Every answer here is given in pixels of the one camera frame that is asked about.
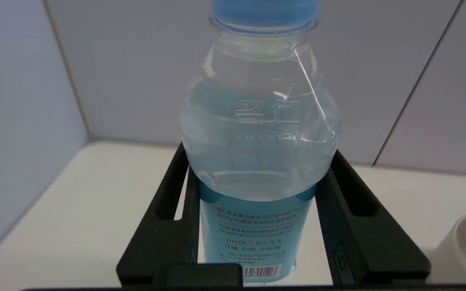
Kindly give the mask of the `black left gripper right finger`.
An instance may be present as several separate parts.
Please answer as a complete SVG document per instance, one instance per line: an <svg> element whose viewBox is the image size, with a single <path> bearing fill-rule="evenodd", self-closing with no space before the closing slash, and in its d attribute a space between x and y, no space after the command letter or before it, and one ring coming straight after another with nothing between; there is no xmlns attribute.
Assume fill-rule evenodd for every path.
<svg viewBox="0 0 466 291"><path fill-rule="evenodd" d="M334 285L424 285L431 264L340 151L316 188Z"/></svg>

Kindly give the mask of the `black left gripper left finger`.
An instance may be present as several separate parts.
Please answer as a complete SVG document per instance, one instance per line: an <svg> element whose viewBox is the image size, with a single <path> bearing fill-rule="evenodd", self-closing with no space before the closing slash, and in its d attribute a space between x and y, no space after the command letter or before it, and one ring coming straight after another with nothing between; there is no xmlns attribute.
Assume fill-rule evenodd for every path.
<svg viewBox="0 0 466 291"><path fill-rule="evenodd" d="M189 166L183 144L179 144L116 266L121 285L151 285L161 267L195 264L199 212L199 181Z"/></svg>

